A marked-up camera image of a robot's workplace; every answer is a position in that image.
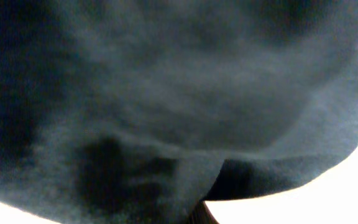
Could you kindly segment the black shorts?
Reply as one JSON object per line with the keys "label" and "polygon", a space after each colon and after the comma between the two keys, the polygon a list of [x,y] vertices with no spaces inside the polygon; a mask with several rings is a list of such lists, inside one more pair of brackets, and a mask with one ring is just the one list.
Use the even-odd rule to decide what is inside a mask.
{"label": "black shorts", "polygon": [[0,202],[194,223],[358,145],[358,1],[0,0]]}

